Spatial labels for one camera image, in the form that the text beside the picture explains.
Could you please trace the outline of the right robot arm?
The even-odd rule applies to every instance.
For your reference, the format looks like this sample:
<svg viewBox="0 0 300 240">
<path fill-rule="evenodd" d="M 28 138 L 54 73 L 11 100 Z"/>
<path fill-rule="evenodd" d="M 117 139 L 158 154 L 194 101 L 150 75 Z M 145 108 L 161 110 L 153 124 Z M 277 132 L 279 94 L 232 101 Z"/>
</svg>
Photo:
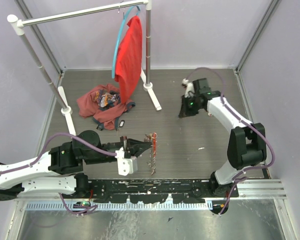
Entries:
<svg viewBox="0 0 300 240">
<path fill-rule="evenodd" d="M 222 197 L 234 184 L 234 177 L 248 167 L 254 167 L 267 158 L 267 147 L 262 139 L 265 127 L 252 123 L 240 115 L 218 90 L 209 87 L 206 78 L 182 80 L 185 89 L 181 97 L 179 118 L 192 117 L 205 110 L 214 116 L 229 133 L 227 160 L 209 178 L 208 190 L 215 197 Z"/>
</svg>

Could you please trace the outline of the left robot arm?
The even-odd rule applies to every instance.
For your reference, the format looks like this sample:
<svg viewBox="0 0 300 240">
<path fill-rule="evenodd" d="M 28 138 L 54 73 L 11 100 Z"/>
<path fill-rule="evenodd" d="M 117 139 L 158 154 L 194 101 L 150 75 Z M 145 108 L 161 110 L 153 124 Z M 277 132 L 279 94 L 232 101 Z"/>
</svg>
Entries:
<svg viewBox="0 0 300 240">
<path fill-rule="evenodd" d="M 127 176 L 137 171 L 137 158 L 152 147 L 149 141 L 125 136 L 118 142 L 102 143 L 93 130 L 85 130 L 78 136 L 56 133 L 49 140 L 61 136 L 71 140 L 51 150 L 43 148 L 37 157 L 29 160 L 13 164 L 0 162 L 0 202 L 38 193 L 85 198 L 92 187 L 83 173 L 84 165 L 116 162 L 118 174 Z"/>
</svg>

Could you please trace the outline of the red handled keyring with keys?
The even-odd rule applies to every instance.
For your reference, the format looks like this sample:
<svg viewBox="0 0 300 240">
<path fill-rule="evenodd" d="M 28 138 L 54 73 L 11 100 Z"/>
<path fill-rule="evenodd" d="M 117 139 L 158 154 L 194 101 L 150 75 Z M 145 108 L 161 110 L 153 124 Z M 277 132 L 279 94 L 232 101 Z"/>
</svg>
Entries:
<svg viewBox="0 0 300 240">
<path fill-rule="evenodd" d="M 150 175 L 153 176 L 156 173 L 156 157 L 157 157 L 157 133 L 153 132 L 145 135 L 145 142 L 151 143 L 150 148 L 150 161 L 147 163 L 150 169 Z"/>
</svg>

